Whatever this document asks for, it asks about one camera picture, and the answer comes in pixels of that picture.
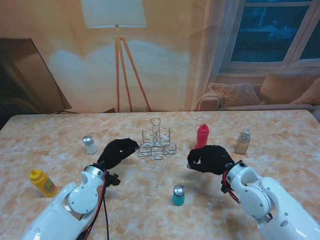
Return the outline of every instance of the red ketchup bottle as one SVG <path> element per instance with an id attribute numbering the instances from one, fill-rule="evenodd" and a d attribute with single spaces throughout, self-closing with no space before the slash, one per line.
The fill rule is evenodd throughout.
<path id="1" fill-rule="evenodd" d="M 205 124 L 201 125 L 198 128 L 198 133 L 196 135 L 196 144 L 195 144 L 195 149 L 202 148 L 207 144 L 209 136 L 209 127 Z"/>

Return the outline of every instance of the window pane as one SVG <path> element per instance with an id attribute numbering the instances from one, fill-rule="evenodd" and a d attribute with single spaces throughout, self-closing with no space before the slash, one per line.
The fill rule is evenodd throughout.
<path id="1" fill-rule="evenodd" d="M 312 2 L 312 0 L 246 0 L 247 3 L 295 3 Z"/>
<path id="2" fill-rule="evenodd" d="M 282 62 L 308 7 L 245 7 L 231 61 Z"/>
<path id="3" fill-rule="evenodd" d="M 305 45 L 300 59 L 320 59 L 320 21 Z"/>

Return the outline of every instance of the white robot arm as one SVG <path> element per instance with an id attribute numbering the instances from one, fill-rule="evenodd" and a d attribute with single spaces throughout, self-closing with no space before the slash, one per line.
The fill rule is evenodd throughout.
<path id="1" fill-rule="evenodd" d="M 30 224 L 22 240 L 75 240 L 93 218 L 98 207 L 98 187 L 105 174 L 98 167 L 87 166 L 81 184 L 66 185 L 42 213 Z M 118 185 L 118 175 L 110 175 L 110 184 Z"/>
<path id="2" fill-rule="evenodd" d="M 275 179 L 261 177 L 238 162 L 225 180 L 237 193 L 243 211 L 257 221 L 264 239 L 320 240 L 319 224 Z"/>

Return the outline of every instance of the window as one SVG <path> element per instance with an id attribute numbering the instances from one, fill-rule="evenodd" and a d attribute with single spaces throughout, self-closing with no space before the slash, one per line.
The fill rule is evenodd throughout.
<path id="1" fill-rule="evenodd" d="M 230 1 L 238 4 L 231 4 L 237 12 L 222 72 L 297 68 L 304 60 L 320 60 L 319 0 Z"/>
<path id="2" fill-rule="evenodd" d="M 300 59 L 320 59 L 320 21 L 314 28 Z"/>

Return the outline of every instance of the label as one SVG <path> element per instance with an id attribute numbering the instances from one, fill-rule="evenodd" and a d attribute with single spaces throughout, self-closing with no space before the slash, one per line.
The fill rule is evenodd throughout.
<path id="1" fill-rule="evenodd" d="M 51 194 L 56 189 L 56 185 L 50 180 L 50 178 L 47 178 L 43 188 L 44 191 L 46 191 L 48 194 Z"/>

